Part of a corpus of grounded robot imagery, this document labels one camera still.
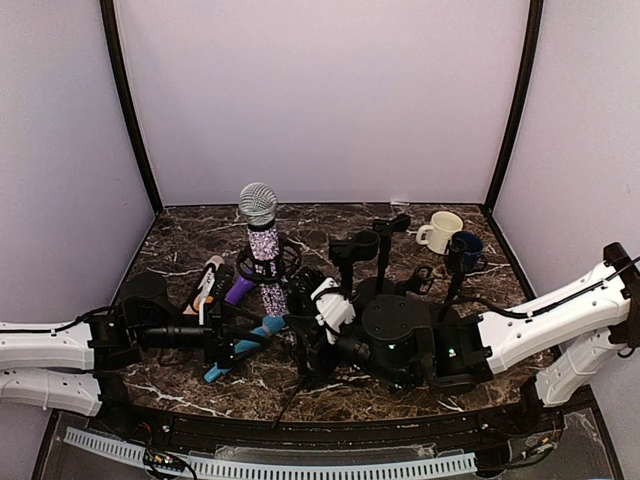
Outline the black tripod microphone stand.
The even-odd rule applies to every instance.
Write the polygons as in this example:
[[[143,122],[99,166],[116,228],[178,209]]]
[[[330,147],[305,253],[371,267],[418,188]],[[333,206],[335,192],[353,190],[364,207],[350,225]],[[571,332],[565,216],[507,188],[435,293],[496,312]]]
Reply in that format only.
[[[292,242],[291,240],[282,237],[279,235],[279,242],[280,242],[280,248],[281,248],[281,254],[280,257],[278,258],[277,262],[278,262],[278,267],[279,267],[279,271],[280,271],[280,275],[281,275],[281,279],[280,279],[280,283],[281,286],[283,288],[283,291],[285,293],[285,298],[286,298],[286,313],[282,316],[285,319],[286,322],[286,328],[288,328],[290,331],[294,333],[294,320],[295,319],[309,319],[309,320],[313,320],[312,317],[301,317],[301,316],[297,316],[297,315],[290,315],[288,308],[287,308],[287,299],[288,299],[288,293],[289,293],[289,281],[290,279],[302,268],[305,267],[303,265],[302,262],[302,254],[300,251],[300,248],[298,245],[296,245],[294,242]],[[244,247],[241,250],[241,253],[238,255],[237,260],[236,260],[236,264],[239,270],[239,274],[241,276],[243,276],[244,278],[246,278],[247,280],[250,280],[251,282],[253,282],[254,284],[260,286],[259,284],[259,280],[256,278],[256,276],[252,273],[252,267],[253,267],[253,262],[252,262],[252,257],[251,257],[251,250],[249,247],[249,243],[246,247]],[[295,358],[294,358],[294,354],[295,354],[295,344],[292,350],[292,357],[294,359],[295,362]],[[321,382],[323,382],[327,376],[329,375],[301,375],[298,372],[298,367],[296,365],[297,368],[297,373],[298,373],[298,379],[297,379],[297,383],[295,384],[295,386],[293,387],[293,389],[291,390],[289,396],[287,397],[287,400],[285,401],[284,405],[282,406],[280,412],[276,415],[275,419],[273,420],[273,422],[271,423],[271,428],[273,430],[277,429],[282,417],[284,416],[285,412],[287,411],[287,409],[289,408],[289,406],[291,405],[293,399],[295,398],[295,396],[303,389],[311,387],[311,386],[315,386]]]

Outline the light blue microphone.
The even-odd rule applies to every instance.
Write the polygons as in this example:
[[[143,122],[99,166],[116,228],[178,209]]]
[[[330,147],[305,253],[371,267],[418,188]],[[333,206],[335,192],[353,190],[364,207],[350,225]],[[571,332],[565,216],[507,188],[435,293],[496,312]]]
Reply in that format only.
[[[214,383],[226,374],[230,373],[241,365],[252,354],[266,348],[271,338],[279,333],[286,326],[282,316],[266,316],[259,327],[250,332],[243,331],[238,341],[232,341],[232,350],[229,354],[224,354],[213,367],[204,375],[206,383]]]

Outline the pink microphone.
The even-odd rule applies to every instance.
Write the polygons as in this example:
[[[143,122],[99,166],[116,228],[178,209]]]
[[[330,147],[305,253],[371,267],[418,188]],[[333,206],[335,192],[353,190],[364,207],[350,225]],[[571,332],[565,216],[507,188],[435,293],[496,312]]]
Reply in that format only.
[[[182,307],[182,313],[189,300],[193,299],[197,295],[209,296],[211,288],[215,284],[216,272],[224,263],[224,259],[219,255],[213,255],[205,262],[195,286],[190,291],[187,300]]]

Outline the purple microphone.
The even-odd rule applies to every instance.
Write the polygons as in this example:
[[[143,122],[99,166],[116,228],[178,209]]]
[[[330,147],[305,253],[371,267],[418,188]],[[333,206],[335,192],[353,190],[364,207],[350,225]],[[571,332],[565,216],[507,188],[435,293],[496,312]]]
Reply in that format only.
[[[253,282],[247,280],[243,276],[239,276],[234,282],[233,286],[227,292],[225,301],[231,305],[236,306],[255,287],[256,285]]]

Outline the black round-base stand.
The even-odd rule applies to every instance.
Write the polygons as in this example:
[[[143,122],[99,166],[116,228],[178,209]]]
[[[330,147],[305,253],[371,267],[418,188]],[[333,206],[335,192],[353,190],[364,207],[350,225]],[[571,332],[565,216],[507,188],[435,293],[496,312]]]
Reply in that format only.
[[[378,254],[379,234],[364,230],[346,239],[329,241],[329,259],[340,272],[340,289],[349,297],[353,289],[354,264],[374,259]]]
[[[427,296],[434,283],[433,268],[429,265],[418,266],[412,275],[396,285],[395,293],[406,296],[408,293]]]
[[[464,266],[464,256],[468,246],[464,238],[463,232],[458,232],[451,237],[446,250],[445,267],[451,276],[447,295],[438,314],[438,320],[443,322],[448,311],[458,295],[464,278],[466,276],[466,267]]]
[[[355,305],[366,307],[377,295],[393,294],[395,283],[386,278],[386,269],[389,266],[392,237],[395,233],[406,232],[411,225],[411,216],[405,213],[399,214],[390,220],[375,219],[372,229],[379,235],[379,253],[377,258],[376,277],[362,281],[356,289]]]

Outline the glitter silver microphone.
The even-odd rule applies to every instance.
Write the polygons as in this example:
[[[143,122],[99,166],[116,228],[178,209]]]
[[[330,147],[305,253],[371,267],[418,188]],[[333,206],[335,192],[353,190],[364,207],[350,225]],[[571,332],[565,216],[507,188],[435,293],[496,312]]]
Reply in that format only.
[[[252,182],[241,190],[239,210],[247,222],[252,273],[259,280],[266,314],[272,317],[286,313],[277,262],[281,254],[275,222],[277,205],[276,193],[265,183]]]

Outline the orange microphone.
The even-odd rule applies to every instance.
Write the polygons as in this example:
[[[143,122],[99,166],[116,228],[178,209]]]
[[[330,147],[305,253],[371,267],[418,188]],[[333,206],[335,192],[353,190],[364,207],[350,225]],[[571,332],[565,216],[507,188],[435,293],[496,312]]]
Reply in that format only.
[[[199,316],[201,309],[206,305],[212,303],[214,298],[212,296],[197,295],[193,299],[187,302],[186,307],[183,310],[184,315]]]

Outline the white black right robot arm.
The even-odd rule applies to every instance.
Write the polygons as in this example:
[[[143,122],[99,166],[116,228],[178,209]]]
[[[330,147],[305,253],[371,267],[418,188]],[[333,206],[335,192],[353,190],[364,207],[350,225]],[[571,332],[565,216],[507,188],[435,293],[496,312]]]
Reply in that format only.
[[[327,377],[350,364],[393,389],[426,385],[454,395],[567,342],[551,366],[525,382],[525,400],[511,410],[511,426],[530,434],[607,361],[638,349],[638,262],[612,243],[578,280],[511,309],[481,298],[435,304],[398,294],[378,294],[356,309],[332,278],[304,272],[296,281],[297,312],[286,322],[304,372]]]

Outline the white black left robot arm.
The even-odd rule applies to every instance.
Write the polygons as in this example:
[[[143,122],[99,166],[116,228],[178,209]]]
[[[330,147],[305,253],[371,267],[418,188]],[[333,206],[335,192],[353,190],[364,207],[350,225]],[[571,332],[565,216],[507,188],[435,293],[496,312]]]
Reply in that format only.
[[[156,272],[127,281],[117,302],[67,323],[1,326],[1,400],[61,409],[103,421],[120,436],[141,427],[140,412],[127,403],[117,372],[137,364],[144,352],[198,350],[208,384],[266,348],[285,321],[255,316],[226,299],[233,279],[210,265],[189,303],[174,305]]]

